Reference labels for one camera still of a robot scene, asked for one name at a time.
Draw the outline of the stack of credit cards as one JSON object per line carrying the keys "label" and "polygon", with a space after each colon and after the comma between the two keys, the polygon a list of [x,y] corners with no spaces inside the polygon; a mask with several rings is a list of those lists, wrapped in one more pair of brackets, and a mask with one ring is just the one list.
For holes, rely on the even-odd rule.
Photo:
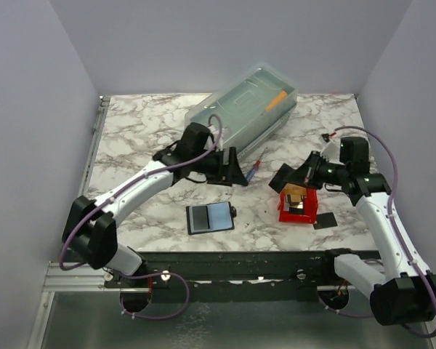
{"label": "stack of credit cards", "polygon": [[304,200],[307,190],[296,185],[288,186],[283,190],[283,211],[290,214],[304,214]]}

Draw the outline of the red plastic bin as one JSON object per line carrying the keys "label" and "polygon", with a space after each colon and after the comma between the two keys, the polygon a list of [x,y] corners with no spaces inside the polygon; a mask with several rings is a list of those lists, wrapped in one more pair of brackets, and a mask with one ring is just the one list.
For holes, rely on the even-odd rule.
{"label": "red plastic bin", "polygon": [[278,211],[280,222],[314,224],[318,213],[316,190],[287,184],[280,193]]}

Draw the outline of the black card holder wallet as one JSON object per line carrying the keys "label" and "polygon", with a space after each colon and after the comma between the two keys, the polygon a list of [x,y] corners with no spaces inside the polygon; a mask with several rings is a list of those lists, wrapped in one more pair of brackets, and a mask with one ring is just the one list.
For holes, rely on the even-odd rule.
{"label": "black card holder wallet", "polygon": [[224,230],[233,230],[235,228],[234,219],[237,217],[237,211],[236,208],[229,201],[195,206],[207,206],[209,216],[209,229],[199,232],[191,231],[192,220],[190,217],[190,210],[193,206],[187,206],[185,209],[187,217],[187,233],[190,236],[204,233],[214,233]]}

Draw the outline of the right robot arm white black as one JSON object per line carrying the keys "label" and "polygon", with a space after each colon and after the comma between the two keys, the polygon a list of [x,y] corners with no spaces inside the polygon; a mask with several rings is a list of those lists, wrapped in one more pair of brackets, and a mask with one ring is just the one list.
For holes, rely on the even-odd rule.
{"label": "right robot arm white black", "polygon": [[339,186],[363,218],[379,251],[383,272],[348,249],[329,252],[331,260],[319,269],[325,283],[348,281],[368,299],[374,318],[383,326],[436,318],[436,274],[409,239],[385,177],[370,172],[366,139],[343,137],[337,164],[319,151],[311,152],[298,169],[283,164],[270,187],[280,193],[288,184],[313,189]]}

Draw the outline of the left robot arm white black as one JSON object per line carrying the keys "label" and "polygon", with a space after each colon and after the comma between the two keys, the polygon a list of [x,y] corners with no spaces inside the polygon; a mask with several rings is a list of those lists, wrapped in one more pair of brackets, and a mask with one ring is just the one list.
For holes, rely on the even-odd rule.
{"label": "left robot arm white black", "polygon": [[210,185],[246,186],[236,148],[220,148],[220,138],[193,122],[179,140],[155,153],[131,179],[94,199],[79,196],[71,205],[62,234],[60,268],[68,269],[64,259],[72,250],[91,268],[114,270],[129,286],[141,286],[147,276],[143,259],[118,242],[118,226],[148,199],[191,172],[204,175]]}

